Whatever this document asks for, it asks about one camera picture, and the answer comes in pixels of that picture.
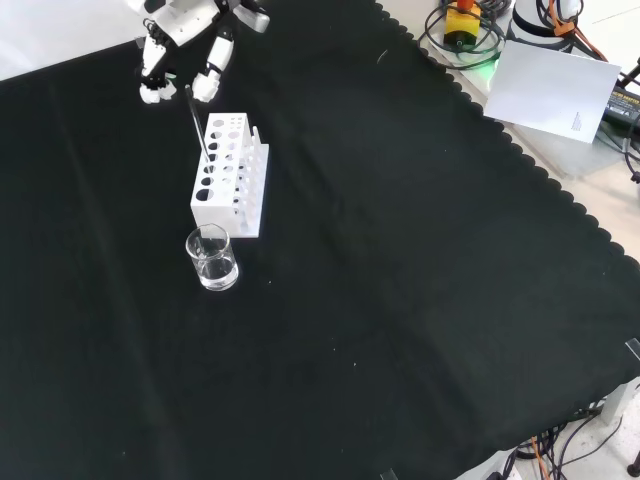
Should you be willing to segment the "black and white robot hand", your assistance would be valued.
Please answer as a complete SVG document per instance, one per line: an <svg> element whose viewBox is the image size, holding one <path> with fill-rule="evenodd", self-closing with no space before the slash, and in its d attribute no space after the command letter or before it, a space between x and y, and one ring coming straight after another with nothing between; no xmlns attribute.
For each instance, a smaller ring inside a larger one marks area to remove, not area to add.
<svg viewBox="0 0 640 480"><path fill-rule="evenodd" d="M147 30L139 68L139 94L146 104L173 97L177 88L169 57L218 27L227 14L233 14L257 33L265 32L270 23L268 13L256 1L129 1L127 6L143 17ZM227 26L217 28L205 68L191 85L195 100L208 103L216 96L233 50L233 30Z"/></svg>

